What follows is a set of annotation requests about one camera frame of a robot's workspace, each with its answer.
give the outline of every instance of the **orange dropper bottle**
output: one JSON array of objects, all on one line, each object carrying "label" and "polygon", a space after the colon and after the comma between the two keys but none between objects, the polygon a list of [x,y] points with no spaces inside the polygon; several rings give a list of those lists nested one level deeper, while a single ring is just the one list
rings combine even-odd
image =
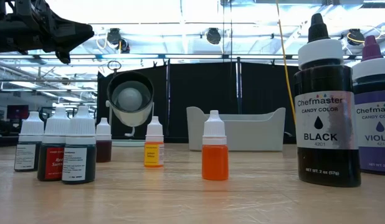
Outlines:
[{"label": "orange dropper bottle", "polygon": [[204,125],[202,137],[202,178],[227,180],[229,178],[229,148],[224,122],[217,110],[212,110]]}]

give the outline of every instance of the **purple bottle cap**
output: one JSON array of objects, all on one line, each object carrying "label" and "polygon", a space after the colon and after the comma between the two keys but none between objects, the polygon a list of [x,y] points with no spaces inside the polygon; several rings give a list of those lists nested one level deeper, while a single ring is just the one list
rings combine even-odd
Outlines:
[{"label": "purple bottle cap", "polygon": [[365,60],[371,60],[376,58],[383,58],[381,54],[381,49],[379,48],[379,44],[377,44],[375,36],[369,35],[364,40],[363,59],[361,59],[361,61],[363,62]]}]

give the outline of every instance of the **red label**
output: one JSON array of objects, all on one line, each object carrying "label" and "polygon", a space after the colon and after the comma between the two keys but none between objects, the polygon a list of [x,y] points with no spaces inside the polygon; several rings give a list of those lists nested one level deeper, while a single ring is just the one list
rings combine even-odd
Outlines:
[{"label": "red label", "polygon": [[47,149],[45,179],[61,179],[63,160],[64,149],[62,147],[50,147]]}]

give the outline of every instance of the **orange liquid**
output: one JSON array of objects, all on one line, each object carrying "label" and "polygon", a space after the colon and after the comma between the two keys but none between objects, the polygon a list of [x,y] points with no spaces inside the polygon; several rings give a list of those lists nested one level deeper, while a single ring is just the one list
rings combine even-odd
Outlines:
[{"label": "orange liquid", "polygon": [[202,146],[202,178],[227,180],[229,178],[229,148],[227,146]]},{"label": "orange liquid", "polygon": [[[163,142],[146,142],[145,144],[163,144]],[[162,165],[146,165],[145,164],[145,155],[146,155],[146,152],[145,152],[145,148],[144,148],[144,166],[145,167],[163,167],[163,164]]]}]

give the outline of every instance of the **ceiling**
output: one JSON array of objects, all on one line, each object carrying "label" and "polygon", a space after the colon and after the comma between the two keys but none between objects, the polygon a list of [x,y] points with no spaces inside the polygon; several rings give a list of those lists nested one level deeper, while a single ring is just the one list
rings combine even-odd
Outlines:
[{"label": "ceiling", "polygon": [[[71,52],[70,65],[61,64],[53,53],[42,50],[29,51],[29,54],[40,55],[40,60],[22,58],[17,52],[0,54],[0,73],[5,74],[2,66],[6,66],[9,72],[5,78],[91,80],[97,78],[98,71],[105,75],[111,73],[107,63],[113,59],[120,61],[122,70],[152,67],[154,62],[162,65],[169,58],[171,63],[230,62],[231,58],[236,58],[235,55],[250,62],[270,63],[274,58],[275,63],[282,63],[279,56],[282,54],[281,33],[274,3],[255,4],[254,0],[235,0],[223,7],[220,0],[46,1],[60,17],[90,24],[95,36]],[[299,48],[307,43],[310,18],[317,12],[323,15],[330,37],[340,39],[345,55],[361,55],[363,48],[362,44],[348,44],[346,35],[350,29],[360,29],[364,36],[375,35],[385,54],[385,1],[340,0],[342,4],[337,6],[324,5],[324,2],[329,1],[280,0],[280,20],[287,55],[297,55]],[[122,37],[130,45],[129,56],[120,56],[108,44],[103,47],[106,33],[111,28],[121,29]],[[207,41],[209,28],[219,30],[219,45]],[[296,65],[296,59],[296,56],[289,57],[288,63]],[[356,58],[350,59],[346,63],[356,63]],[[43,84],[44,88],[97,89],[94,82]],[[7,85],[8,88],[20,87]],[[55,95],[70,94],[76,97],[72,92]],[[95,101],[87,94],[83,100]]]}]

